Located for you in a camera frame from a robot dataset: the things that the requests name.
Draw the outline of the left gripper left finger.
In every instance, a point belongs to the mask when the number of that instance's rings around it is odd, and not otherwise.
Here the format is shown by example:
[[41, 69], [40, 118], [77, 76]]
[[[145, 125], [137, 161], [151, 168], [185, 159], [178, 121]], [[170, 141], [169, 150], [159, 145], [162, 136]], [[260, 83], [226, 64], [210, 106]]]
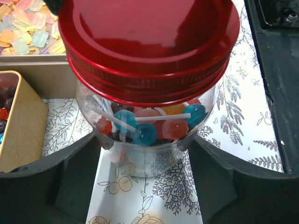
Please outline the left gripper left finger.
[[2, 224], [84, 224], [101, 145], [94, 133], [0, 174]]

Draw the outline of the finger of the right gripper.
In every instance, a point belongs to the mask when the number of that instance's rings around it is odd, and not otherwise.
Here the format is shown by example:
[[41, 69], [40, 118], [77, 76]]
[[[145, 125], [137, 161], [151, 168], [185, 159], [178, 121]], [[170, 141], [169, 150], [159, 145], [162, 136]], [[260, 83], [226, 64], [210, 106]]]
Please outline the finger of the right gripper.
[[59, 10], [64, 0], [43, 0], [50, 12], [54, 15], [58, 15]]

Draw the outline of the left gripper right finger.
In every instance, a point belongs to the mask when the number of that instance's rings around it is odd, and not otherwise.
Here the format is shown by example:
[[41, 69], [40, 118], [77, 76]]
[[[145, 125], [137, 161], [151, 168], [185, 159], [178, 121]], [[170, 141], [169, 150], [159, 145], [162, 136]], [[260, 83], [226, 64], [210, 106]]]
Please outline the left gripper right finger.
[[297, 174], [254, 165], [199, 136], [188, 153], [203, 223], [298, 223]]

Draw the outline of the popsicle candy tin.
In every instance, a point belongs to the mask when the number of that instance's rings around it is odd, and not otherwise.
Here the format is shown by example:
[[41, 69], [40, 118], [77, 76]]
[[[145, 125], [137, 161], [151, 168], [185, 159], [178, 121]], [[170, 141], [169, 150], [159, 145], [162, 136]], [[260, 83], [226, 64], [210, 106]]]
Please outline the popsicle candy tin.
[[0, 2], [0, 69], [19, 72], [42, 98], [75, 97], [58, 15], [43, 0]]

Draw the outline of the clear glass jar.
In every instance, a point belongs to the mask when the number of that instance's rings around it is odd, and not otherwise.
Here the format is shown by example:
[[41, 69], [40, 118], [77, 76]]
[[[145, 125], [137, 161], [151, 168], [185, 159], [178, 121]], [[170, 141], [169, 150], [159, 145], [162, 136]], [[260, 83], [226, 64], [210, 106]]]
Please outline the clear glass jar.
[[124, 105], [97, 95], [81, 82], [75, 99], [107, 157], [129, 175], [157, 176], [183, 156], [208, 120], [217, 90], [164, 107]]

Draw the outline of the red jar lid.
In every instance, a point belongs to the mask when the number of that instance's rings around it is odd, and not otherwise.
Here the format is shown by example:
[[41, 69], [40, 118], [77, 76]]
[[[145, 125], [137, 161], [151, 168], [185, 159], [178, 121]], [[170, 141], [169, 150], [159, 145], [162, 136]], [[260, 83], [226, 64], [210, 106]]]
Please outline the red jar lid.
[[182, 103], [211, 89], [240, 29], [230, 0], [66, 0], [58, 24], [78, 81], [139, 107]]

